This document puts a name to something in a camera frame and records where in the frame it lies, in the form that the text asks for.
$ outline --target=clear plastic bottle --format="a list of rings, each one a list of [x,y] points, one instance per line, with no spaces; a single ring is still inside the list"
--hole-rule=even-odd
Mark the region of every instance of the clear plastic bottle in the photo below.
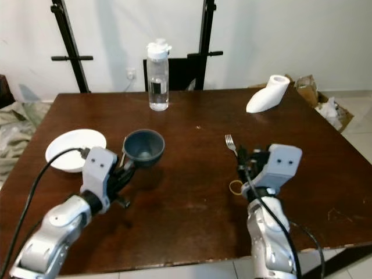
[[[169,102],[168,53],[171,46],[164,39],[157,39],[147,46],[147,82],[149,104],[152,110],[162,111]]]

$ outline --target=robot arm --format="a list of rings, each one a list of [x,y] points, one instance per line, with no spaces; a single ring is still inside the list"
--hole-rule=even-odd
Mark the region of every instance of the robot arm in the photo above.
[[[243,182],[247,181],[241,192],[249,201],[247,227],[252,240],[255,278],[296,279],[294,255],[285,234],[253,194],[251,185],[289,232],[288,220],[276,195],[295,175],[302,151],[294,146],[273,144],[268,151],[240,155],[238,172]]]
[[[83,167],[80,195],[71,196],[44,216],[40,229],[19,253],[10,276],[52,279],[58,275],[71,244],[92,216],[105,213],[116,199],[116,192],[133,176],[134,169],[114,173],[116,163],[117,156],[111,151],[99,147],[90,150]]]

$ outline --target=bottle label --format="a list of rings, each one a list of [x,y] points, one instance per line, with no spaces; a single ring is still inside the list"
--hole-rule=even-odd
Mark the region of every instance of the bottle label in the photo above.
[[[161,83],[151,83],[151,92],[154,94],[162,93],[162,84]]]

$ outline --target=bottle cap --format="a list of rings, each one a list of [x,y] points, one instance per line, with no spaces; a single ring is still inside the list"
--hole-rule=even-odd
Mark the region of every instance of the bottle cap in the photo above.
[[[165,39],[156,39],[147,45],[147,56],[154,60],[162,60],[168,58],[169,50],[172,47],[166,43]]]

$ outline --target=wooden table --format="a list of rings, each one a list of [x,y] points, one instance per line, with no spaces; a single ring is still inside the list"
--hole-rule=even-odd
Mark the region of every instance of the wooden table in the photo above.
[[[60,94],[0,192],[3,259],[44,152],[58,135],[77,128],[102,132],[120,154],[125,135],[150,128],[166,141],[163,157],[136,172],[113,204],[72,246],[62,274],[172,266],[250,255],[247,201],[228,190],[237,179],[225,134],[250,151],[270,143],[303,150],[296,176],[280,192],[289,219],[306,226],[325,248],[372,241],[372,166],[290,88],[280,105],[248,114],[255,89],[171,92],[164,112],[147,94]],[[81,174],[50,169],[43,176],[19,240],[50,208],[79,191]],[[314,247],[302,232],[299,250]]]

